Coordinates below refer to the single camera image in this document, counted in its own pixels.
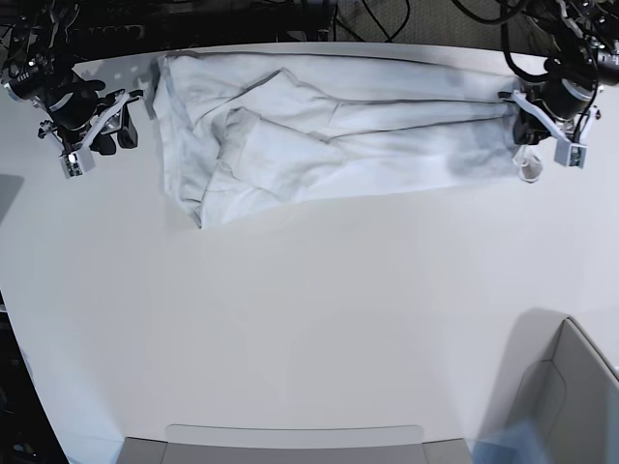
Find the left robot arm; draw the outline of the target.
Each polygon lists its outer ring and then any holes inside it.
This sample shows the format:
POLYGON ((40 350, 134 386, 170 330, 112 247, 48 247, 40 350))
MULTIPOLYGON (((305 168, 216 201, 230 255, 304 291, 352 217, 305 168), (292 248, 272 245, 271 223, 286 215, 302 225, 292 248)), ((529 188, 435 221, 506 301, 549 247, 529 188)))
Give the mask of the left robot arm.
POLYGON ((523 94, 575 143, 595 98, 618 85, 618 3, 616 1, 501 1, 500 14, 524 15, 548 34, 554 50, 541 74, 519 68, 511 56, 509 26, 501 25, 501 47, 523 94))

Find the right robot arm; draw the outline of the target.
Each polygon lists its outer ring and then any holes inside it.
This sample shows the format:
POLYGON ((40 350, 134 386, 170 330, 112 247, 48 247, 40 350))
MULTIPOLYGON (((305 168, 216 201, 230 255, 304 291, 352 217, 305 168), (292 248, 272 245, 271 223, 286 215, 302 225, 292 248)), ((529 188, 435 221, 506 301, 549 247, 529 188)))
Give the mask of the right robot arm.
POLYGON ((138 145, 129 104, 143 92, 105 94, 104 82, 74 71, 70 31, 79 10, 77 1, 27 1, 11 30, 3 86, 13 99, 46 114, 38 137, 53 141, 62 156, 81 148, 112 156, 118 147, 138 145))

